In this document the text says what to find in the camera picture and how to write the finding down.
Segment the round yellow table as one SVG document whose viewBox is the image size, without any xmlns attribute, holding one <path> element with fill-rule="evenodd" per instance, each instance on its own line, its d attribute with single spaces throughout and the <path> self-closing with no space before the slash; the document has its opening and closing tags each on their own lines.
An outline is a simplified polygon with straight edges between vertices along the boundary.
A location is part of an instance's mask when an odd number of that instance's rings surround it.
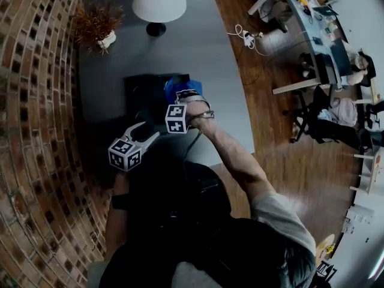
<svg viewBox="0 0 384 288">
<path fill-rule="evenodd" d="M 325 257 L 327 253 L 327 248 L 334 244 L 335 235 L 331 234 L 327 236 L 323 241 L 321 241 L 316 248 L 316 260 L 320 262 Z"/>
</svg>

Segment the person's black vest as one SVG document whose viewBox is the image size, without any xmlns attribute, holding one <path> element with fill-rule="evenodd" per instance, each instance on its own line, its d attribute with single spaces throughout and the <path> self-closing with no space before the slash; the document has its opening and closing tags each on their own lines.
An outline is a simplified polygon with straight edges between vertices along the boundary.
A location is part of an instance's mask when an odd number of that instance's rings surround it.
<svg viewBox="0 0 384 288">
<path fill-rule="evenodd" d="M 232 209 L 222 180 L 202 164 L 177 158 L 148 159 L 128 178 L 128 205 L 141 214 L 215 223 L 230 217 Z"/>
</svg>

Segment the black office chair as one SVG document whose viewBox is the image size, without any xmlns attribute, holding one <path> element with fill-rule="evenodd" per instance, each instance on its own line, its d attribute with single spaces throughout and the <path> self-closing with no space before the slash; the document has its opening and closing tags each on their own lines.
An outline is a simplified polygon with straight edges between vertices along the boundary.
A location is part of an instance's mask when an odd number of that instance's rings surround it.
<svg viewBox="0 0 384 288">
<path fill-rule="evenodd" d="M 366 151 L 384 148 L 384 100 L 366 104 L 365 110 L 358 109 L 358 137 L 361 148 Z"/>
<path fill-rule="evenodd" d="M 322 133 L 321 126 L 328 120 L 319 120 L 318 115 L 323 109 L 329 107 L 329 97 L 325 94 L 320 86 L 317 86 L 313 93 L 313 100 L 307 104 L 304 100 L 302 91 L 294 90 L 293 95 L 298 96 L 301 104 L 300 109 L 284 110 L 283 116 L 291 116 L 293 118 L 292 137 L 290 143 L 296 143 L 303 134 L 309 135 L 319 144 L 329 141 Z"/>
</svg>

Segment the open laptop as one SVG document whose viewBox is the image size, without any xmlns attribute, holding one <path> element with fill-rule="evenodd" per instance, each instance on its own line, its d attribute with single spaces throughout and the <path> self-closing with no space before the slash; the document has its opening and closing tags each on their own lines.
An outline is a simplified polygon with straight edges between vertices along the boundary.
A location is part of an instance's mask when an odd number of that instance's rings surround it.
<svg viewBox="0 0 384 288">
<path fill-rule="evenodd" d="M 328 5 L 313 7 L 313 11 L 321 14 L 322 16 L 338 16 L 338 13 Z"/>
</svg>

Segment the black box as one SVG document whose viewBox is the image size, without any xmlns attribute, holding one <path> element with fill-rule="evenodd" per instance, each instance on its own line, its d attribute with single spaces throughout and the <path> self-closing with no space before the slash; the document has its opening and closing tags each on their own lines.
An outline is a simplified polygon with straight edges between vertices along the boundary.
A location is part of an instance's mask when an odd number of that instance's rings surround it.
<svg viewBox="0 0 384 288">
<path fill-rule="evenodd" d="M 168 105 L 176 104 L 176 85 L 187 83 L 190 75 L 183 73 L 141 74 L 126 77 L 126 117 L 131 122 L 146 122 L 148 130 L 166 133 L 165 116 Z"/>
</svg>

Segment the dark computer monitor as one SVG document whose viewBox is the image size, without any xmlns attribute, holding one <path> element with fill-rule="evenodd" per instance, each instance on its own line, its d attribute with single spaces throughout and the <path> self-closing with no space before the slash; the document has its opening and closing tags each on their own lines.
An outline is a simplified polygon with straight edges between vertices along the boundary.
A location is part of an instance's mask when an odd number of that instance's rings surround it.
<svg viewBox="0 0 384 288">
<path fill-rule="evenodd" d="M 336 39 L 330 47 L 340 77 L 353 74 L 352 65 L 342 39 Z"/>
</svg>

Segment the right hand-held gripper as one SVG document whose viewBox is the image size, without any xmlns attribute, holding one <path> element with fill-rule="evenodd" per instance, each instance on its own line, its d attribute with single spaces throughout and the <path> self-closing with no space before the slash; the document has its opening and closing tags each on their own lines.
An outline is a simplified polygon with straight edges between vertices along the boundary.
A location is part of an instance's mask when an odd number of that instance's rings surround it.
<svg viewBox="0 0 384 288">
<path fill-rule="evenodd" d="M 187 117 L 187 105 L 194 101 L 204 102 L 208 108 L 211 105 L 195 89 L 185 89 L 176 92 L 176 99 L 168 105 L 165 124 L 168 133 L 187 133 L 190 122 Z"/>
</svg>

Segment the person's left forearm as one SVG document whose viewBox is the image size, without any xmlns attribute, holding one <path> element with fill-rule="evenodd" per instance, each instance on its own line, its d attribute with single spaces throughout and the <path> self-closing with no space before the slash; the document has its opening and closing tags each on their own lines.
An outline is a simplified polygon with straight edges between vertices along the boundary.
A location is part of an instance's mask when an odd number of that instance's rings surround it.
<svg viewBox="0 0 384 288">
<path fill-rule="evenodd" d="M 112 199 L 124 196 L 130 192 L 129 181 L 125 172 L 118 172 L 112 188 Z M 127 218 L 128 211 L 115 209 L 113 202 L 110 203 L 106 223 L 106 255 L 104 260 L 110 261 L 115 251 L 127 240 Z"/>
</svg>

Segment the person's right forearm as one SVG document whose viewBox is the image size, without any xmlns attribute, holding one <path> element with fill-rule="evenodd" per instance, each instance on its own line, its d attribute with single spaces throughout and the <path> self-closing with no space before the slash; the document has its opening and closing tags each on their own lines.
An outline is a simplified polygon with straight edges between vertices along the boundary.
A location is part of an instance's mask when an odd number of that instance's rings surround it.
<svg viewBox="0 0 384 288">
<path fill-rule="evenodd" d="M 263 194 L 275 192 L 253 155 L 213 119 L 196 118 L 192 121 L 192 126 L 211 141 L 226 169 L 246 193 L 249 202 Z"/>
</svg>

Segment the person's right hand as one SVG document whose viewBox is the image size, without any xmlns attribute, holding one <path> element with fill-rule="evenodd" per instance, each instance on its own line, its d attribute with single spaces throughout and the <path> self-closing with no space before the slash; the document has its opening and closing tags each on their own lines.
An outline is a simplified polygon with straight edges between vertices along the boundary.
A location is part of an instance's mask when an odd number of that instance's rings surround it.
<svg viewBox="0 0 384 288">
<path fill-rule="evenodd" d="M 209 110 L 210 108 L 205 101 L 191 101 L 187 104 L 186 116 L 192 118 Z"/>
</svg>

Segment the black wrist watch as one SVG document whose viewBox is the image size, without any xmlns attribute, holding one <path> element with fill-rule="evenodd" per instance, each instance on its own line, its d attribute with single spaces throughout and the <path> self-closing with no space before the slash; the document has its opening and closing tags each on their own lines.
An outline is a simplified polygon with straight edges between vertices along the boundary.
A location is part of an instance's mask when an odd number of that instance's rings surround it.
<svg viewBox="0 0 384 288">
<path fill-rule="evenodd" d="M 128 211 L 130 209 L 130 195 L 128 193 L 114 195 L 111 201 L 115 210 Z"/>
</svg>

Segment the person's grey t-shirt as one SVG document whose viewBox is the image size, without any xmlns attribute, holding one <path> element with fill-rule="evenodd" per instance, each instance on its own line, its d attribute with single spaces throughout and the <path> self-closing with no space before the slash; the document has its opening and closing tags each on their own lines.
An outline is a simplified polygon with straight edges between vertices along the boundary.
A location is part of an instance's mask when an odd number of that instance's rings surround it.
<svg viewBox="0 0 384 288">
<path fill-rule="evenodd" d="M 252 199 L 251 218 L 267 224 L 279 234 L 306 248 L 316 256 L 316 242 L 293 210 L 289 200 L 276 192 L 266 192 Z"/>
</svg>

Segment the blue cloth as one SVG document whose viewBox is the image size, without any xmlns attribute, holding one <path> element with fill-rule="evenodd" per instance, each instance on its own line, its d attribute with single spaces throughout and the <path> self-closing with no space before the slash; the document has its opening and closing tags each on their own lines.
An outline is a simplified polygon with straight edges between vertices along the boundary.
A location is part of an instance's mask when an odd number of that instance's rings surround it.
<svg viewBox="0 0 384 288">
<path fill-rule="evenodd" d="M 176 82 L 176 77 L 171 77 L 164 86 L 164 95 L 168 104 L 175 104 L 179 99 L 178 94 L 182 91 L 190 92 L 193 95 L 203 95 L 202 83 L 195 80 Z"/>
</svg>

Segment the pink backpack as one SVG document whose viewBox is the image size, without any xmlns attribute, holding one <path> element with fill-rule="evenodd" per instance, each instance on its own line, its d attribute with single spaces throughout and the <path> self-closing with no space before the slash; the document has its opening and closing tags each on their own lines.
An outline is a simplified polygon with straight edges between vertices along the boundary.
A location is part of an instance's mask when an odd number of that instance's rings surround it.
<svg viewBox="0 0 384 288">
<path fill-rule="evenodd" d="M 334 98 L 328 111 L 336 124 L 354 127 L 358 121 L 358 111 L 351 98 Z"/>
</svg>

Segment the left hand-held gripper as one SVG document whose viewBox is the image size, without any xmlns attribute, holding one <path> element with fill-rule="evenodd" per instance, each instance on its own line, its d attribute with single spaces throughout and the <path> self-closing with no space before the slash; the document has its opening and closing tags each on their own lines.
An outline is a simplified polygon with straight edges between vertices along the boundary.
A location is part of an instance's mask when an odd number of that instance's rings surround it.
<svg viewBox="0 0 384 288">
<path fill-rule="evenodd" d="M 133 133 L 146 124 L 145 121 L 128 127 L 122 137 L 116 139 L 108 148 L 109 163 L 111 166 L 124 172 L 129 172 L 142 162 L 142 156 L 153 145 L 160 132 L 157 131 L 146 140 L 134 141 Z"/>
</svg>

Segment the long light office desk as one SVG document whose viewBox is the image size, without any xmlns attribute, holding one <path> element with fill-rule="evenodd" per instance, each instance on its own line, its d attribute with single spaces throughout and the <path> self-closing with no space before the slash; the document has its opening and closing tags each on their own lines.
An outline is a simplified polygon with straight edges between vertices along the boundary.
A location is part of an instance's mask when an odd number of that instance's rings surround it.
<svg viewBox="0 0 384 288">
<path fill-rule="evenodd" d="M 247 11 L 249 16 L 254 13 L 261 13 L 262 6 L 269 0 L 257 0 L 253 6 Z M 315 18 L 312 9 L 309 13 L 305 9 L 309 7 L 302 4 L 300 0 L 286 0 L 290 10 L 298 22 L 301 32 L 298 36 L 304 38 L 303 41 L 295 43 L 294 45 L 287 46 L 281 49 L 280 52 L 287 52 L 296 46 L 307 44 L 311 60 L 314 64 L 315 77 L 301 82 L 296 82 L 290 85 L 282 86 L 272 90 L 274 95 L 299 90 L 302 88 L 309 88 L 320 86 L 322 88 L 335 87 L 341 89 L 343 87 L 343 80 L 334 58 L 332 48 L 335 46 L 335 41 L 332 41 L 325 33 L 325 21 Z"/>
</svg>

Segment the small wooden table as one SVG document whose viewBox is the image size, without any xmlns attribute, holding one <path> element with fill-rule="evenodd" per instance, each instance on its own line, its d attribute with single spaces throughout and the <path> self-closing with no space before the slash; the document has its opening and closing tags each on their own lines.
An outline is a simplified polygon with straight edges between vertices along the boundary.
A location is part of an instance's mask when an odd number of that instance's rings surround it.
<svg viewBox="0 0 384 288">
<path fill-rule="evenodd" d="M 358 187 L 350 186 L 349 188 L 355 192 L 361 192 L 375 195 L 384 195 L 384 148 L 380 147 L 374 154 L 359 155 L 354 154 L 355 158 L 367 160 L 371 164 L 371 168 L 367 173 L 359 175 L 363 185 Z"/>
</svg>

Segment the dried plant in white vase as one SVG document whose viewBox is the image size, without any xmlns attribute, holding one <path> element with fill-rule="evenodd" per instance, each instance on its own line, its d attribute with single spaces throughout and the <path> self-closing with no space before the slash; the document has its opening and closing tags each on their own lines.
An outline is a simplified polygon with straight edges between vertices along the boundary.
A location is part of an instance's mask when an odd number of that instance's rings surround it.
<svg viewBox="0 0 384 288">
<path fill-rule="evenodd" d="M 115 30 L 123 17 L 123 8 L 112 0 L 78 6 L 73 16 L 77 45 L 89 51 L 98 50 L 102 55 L 107 53 L 116 40 Z"/>
</svg>

